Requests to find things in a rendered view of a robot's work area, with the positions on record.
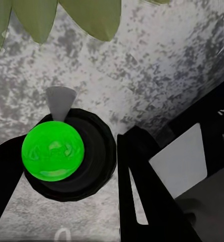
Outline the insectifuge atomizer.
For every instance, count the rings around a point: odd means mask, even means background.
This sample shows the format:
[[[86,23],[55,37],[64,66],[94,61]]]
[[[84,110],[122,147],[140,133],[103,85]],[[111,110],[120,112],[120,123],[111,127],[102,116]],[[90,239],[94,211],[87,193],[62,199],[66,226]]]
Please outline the insectifuge atomizer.
[[[96,194],[117,166],[116,141],[95,113],[71,108],[77,92],[44,89],[51,111],[22,144],[24,174],[36,192],[59,202],[78,202]]]

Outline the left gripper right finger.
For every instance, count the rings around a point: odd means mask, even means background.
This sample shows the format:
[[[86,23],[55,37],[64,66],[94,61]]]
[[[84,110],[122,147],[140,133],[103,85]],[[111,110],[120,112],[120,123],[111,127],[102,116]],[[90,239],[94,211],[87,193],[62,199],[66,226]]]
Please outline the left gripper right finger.
[[[133,139],[117,135],[121,242],[202,242]],[[148,225],[137,222],[129,168]]]

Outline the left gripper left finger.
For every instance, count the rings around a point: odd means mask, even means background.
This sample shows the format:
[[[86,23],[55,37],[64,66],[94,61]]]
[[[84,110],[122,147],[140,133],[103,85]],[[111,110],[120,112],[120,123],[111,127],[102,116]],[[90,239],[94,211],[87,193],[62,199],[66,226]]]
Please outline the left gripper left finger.
[[[22,144],[26,135],[0,145],[0,218],[24,172]]]

